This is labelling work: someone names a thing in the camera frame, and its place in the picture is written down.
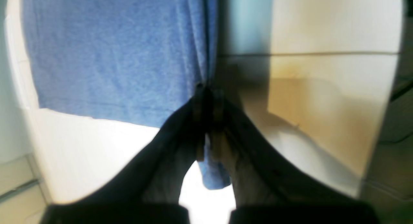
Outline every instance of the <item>blue fabric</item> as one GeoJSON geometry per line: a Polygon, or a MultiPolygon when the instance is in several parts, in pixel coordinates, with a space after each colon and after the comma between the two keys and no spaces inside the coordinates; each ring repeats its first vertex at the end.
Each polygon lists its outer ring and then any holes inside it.
{"type": "Polygon", "coordinates": [[[161,127],[214,75],[217,0],[23,0],[23,8],[40,108],[161,127]]]}

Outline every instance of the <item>blue towel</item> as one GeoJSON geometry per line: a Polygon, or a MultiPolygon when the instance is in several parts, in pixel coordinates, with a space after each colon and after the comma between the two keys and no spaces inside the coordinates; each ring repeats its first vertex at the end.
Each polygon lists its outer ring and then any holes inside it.
{"type": "MultiPolygon", "coordinates": [[[[161,127],[214,75],[217,0],[23,0],[23,8],[40,108],[161,127]]],[[[214,180],[205,186],[217,188],[214,180]]]]}

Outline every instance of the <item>black object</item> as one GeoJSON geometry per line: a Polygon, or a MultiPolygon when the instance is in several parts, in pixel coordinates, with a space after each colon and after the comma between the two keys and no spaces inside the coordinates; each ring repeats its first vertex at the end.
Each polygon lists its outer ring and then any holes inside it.
{"type": "MultiPolygon", "coordinates": [[[[287,213],[309,220],[336,214],[333,222],[339,221],[340,215],[353,222],[377,222],[368,205],[326,187],[280,155],[220,90],[199,85],[195,96],[168,118],[153,141],[115,178],[74,204],[50,206],[42,223],[187,223],[187,211],[178,205],[180,188],[206,133],[213,148],[221,144],[223,135],[227,136],[229,144],[249,158],[258,180],[282,205],[239,208],[233,212],[231,223],[264,221],[259,217],[272,214],[267,222],[282,223],[278,213],[284,218],[287,215],[282,214],[287,213]]],[[[329,223],[328,219],[314,220],[329,223]]]]}

